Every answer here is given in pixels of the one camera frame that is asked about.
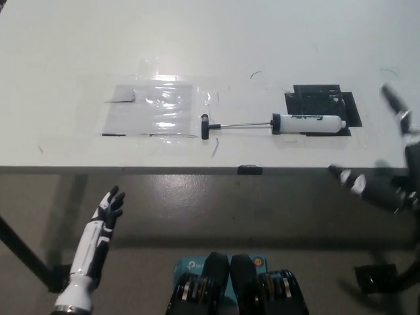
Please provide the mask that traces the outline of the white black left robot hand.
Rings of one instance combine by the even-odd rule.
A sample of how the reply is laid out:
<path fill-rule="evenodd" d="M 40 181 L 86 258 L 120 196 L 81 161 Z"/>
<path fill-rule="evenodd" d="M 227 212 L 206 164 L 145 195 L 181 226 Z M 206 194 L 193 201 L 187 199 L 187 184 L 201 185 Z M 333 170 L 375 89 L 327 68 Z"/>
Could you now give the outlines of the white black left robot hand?
<path fill-rule="evenodd" d="M 68 284 L 57 297 L 53 314 L 92 314 L 98 288 L 125 194 L 115 185 L 102 198 L 79 240 Z"/>

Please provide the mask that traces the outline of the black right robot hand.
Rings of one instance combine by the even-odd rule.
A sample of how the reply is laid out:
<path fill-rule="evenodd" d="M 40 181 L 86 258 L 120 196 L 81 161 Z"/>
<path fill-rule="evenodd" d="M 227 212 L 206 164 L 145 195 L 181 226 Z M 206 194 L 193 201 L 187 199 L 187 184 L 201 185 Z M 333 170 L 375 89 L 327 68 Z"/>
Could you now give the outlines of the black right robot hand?
<path fill-rule="evenodd" d="M 387 211 L 419 212 L 419 128 L 411 126 L 411 111 L 390 85 L 381 94 L 394 112 L 404 141 L 406 175 L 369 177 L 355 169 L 330 165 L 329 172 L 341 186 L 370 204 Z"/>

